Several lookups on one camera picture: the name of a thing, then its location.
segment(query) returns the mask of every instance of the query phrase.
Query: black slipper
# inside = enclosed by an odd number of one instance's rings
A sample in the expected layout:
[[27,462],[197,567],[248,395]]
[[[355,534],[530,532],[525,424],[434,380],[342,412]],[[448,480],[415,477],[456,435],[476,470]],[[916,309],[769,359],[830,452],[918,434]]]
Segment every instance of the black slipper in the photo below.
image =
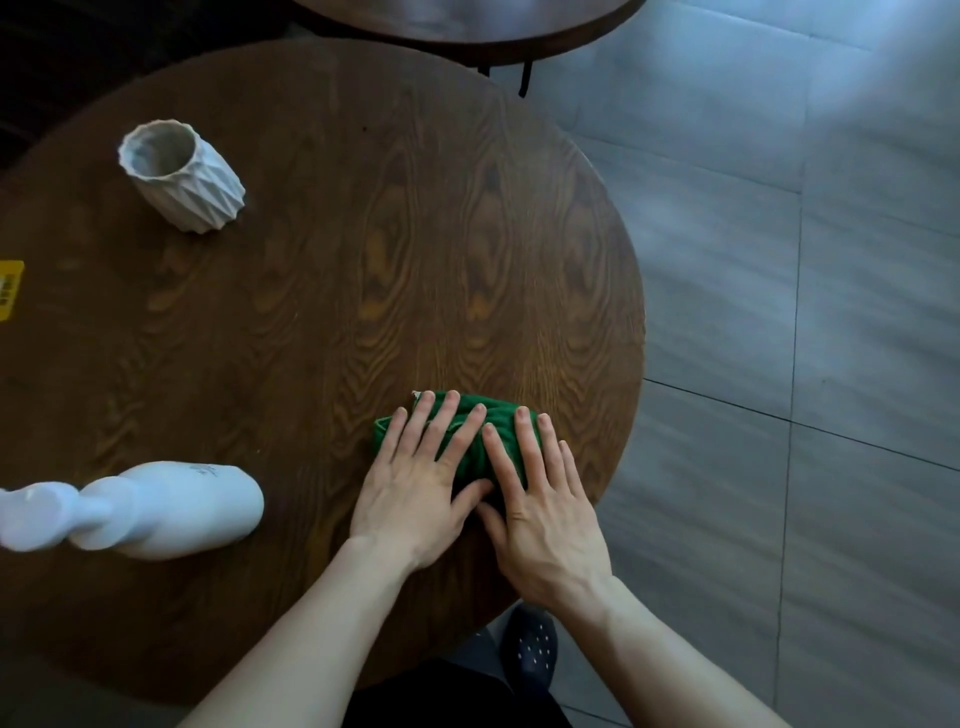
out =
[[500,662],[517,695],[547,692],[557,667],[557,627],[540,607],[521,602],[500,642]]

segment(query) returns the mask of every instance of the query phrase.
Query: left hand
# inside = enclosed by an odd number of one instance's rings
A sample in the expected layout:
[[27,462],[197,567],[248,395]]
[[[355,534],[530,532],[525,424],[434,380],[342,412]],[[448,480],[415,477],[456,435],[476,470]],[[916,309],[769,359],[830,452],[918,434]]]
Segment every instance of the left hand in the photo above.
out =
[[475,480],[451,502],[453,476],[487,417],[477,404],[437,459],[460,395],[446,393],[433,422],[427,417],[436,401],[420,395],[410,422],[400,407],[390,420],[383,445],[364,480],[350,523],[350,538],[367,538],[401,559],[407,572],[435,562],[464,527],[464,521],[492,490],[489,480]]

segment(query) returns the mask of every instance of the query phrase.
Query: white spray bottle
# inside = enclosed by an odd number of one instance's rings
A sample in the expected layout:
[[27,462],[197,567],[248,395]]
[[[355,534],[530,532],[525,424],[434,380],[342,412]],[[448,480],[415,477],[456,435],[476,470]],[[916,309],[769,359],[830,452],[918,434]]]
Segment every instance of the white spray bottle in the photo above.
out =
[[68,539],[148,561],[225,546],[253,531],[263,493],[231,465],[155,462],[94,480],[0,491],[0,546],[34,551]]

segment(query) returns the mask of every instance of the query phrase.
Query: dark wooden table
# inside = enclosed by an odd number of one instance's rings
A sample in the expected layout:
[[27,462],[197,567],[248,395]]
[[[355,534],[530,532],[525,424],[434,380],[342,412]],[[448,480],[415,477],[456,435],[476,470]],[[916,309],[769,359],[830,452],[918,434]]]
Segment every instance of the dark wooden table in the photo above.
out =
[[[184,234],[117,164],[151,119],[193,124],[247,187]],[[636,258],[562,133],[415,51],[301,39],[188,61],[101,99],[0,182],[0,487],[157,459],[232,463],[266,495],[238,545],[149,564],[0,554],[0,621],[73,673],[194,701],[348,534],[372,422],[456,387],[554,416],[594,500],[643,374]],[[470,522],[404,587],[363,682],[450,648],[514,599]]]
[[523,63],[520,95],[533,61],[605,36],[644,0],[289,0],[294,18],[323,35],[417,48],[487,75]]

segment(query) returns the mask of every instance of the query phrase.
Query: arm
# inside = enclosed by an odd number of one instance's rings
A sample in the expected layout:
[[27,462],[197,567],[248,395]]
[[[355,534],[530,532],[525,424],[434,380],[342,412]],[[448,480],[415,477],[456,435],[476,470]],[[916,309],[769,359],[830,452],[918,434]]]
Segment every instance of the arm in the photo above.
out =
[[424,432],[435,396],[407,424],[400,408],[357,500],[350,536],[316,584],[181,724],[182,728],[333,728],[347,710],[367,654],[406,577],[436,561],[490,491],[470,483],[451,502],[453,475],[486,417],[477,405],[440,459],[460,396],[448,392]]
[[596,513],[573,454],[550,418],[517,410],[527,472],[523,491],[496,431],[484,445],[507,504],[504,520],[477,507],[504,575],[527,601],[552,612],[623,706],[634,725],[778,728],[786,724],[726,672],[653,616],[612,573]]

